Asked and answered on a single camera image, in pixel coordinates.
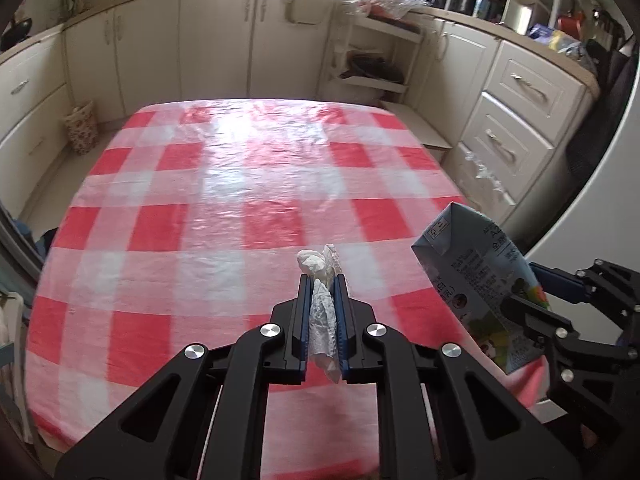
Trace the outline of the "floral waste basket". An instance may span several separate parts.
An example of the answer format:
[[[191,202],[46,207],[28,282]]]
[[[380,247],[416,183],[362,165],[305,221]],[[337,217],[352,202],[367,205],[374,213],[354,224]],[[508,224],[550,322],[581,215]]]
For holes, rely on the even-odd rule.
[[[63,125],[75,154],[88,154],[98,144],[99,129],[92,101],[75,106],[70,114],[63,118]]]

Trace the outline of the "silver refrigerator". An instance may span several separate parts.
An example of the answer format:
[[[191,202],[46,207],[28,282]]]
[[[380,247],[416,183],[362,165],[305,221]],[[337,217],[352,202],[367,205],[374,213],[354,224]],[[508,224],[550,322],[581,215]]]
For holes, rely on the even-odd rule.
[[[638,75],[596,170],[526,258],[570,273],[597,259],[639,269]]]

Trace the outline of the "white step stool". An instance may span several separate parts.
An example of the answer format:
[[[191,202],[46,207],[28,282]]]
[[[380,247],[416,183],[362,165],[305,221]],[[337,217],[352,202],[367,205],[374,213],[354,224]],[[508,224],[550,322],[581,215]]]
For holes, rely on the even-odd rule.
[[[431,152],[446,153],[451,145],[417,112],[405,104],[381,101],[384,110],[394,114],[416,137],[424,148]]]

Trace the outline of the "blue milk carton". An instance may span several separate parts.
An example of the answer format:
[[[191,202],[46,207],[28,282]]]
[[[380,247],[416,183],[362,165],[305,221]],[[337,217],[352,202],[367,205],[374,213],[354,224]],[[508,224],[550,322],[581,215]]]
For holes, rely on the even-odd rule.
[[[533,270],[498,224],[451,203],[413,243],[412,251],[480,351],[506,374],[542,356],[540,345],[500,310],[511,295],[543,308],[549,303]]]

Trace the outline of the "red pot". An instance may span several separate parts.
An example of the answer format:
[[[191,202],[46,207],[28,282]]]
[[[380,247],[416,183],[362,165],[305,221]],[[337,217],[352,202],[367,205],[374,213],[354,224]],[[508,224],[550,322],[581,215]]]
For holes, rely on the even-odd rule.
[[[560,15],[555,22],[555,28],[572,36],[577,40],[582,39],[582,25],[585,21],[585,14],[582,11],[573,14]]]

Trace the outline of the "red checkered tablecloth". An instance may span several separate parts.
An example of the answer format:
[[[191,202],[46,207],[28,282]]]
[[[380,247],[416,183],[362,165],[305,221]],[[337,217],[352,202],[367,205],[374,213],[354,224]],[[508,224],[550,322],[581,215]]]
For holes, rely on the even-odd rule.
[[[349,293],[409,340],[478,347],[412,243],[462,193],[373,107],[150,105],[100,156],[38,285],[26,398],[65,451],[192,342],[232,344],[296,294],[297,253],[333,245]]]

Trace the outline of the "white shelf rack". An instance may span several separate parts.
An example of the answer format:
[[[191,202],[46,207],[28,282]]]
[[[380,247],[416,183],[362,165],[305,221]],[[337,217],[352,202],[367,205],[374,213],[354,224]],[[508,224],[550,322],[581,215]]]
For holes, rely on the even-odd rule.
[[[334,16],[323,61],[318,98],[322,101],[377,106],[397,101],[409,89],[414,63],[424,40],[419,26],[380,21],[361,15]],[[404,84],[366,77],[342,78],[351,53],[377,54],[393,63],[405,76]]]

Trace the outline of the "black pan on shelf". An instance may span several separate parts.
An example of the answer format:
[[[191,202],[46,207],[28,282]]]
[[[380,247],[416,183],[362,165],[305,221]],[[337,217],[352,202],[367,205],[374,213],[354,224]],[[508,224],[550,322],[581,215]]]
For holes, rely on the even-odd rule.
[[[377,54],[356,52],[347,57],[347,68],[341,73],[342,78],[366,77],[404,84],[405,76],[393,63]]]

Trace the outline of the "white hanging bag holder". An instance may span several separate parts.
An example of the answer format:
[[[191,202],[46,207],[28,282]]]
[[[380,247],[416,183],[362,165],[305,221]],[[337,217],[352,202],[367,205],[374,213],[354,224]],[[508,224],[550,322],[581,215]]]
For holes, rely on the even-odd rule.
[[[296,25],[319,25],[332,10],[334,0],[285,0],[285,18]]]

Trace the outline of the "white kettle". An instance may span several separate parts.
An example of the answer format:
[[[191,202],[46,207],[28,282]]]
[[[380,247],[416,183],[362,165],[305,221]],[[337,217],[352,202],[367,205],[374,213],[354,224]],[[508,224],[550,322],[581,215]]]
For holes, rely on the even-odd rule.
[[[500,24],[526,36],[535,25],[548,24],[549,9],[540,0],[506,0]]]

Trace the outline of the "white tissue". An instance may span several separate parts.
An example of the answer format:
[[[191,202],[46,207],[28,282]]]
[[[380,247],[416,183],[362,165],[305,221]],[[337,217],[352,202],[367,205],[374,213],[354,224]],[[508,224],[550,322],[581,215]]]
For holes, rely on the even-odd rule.
[[[326,244],[321,252],[302,249],[296,259],[299,269],[311,279],[312,285],[309,357],[331,382],[339,382],[341,372],[338,365],[337,320],[330,288],[334,278],[342,274],[340,256],[333,244]]]

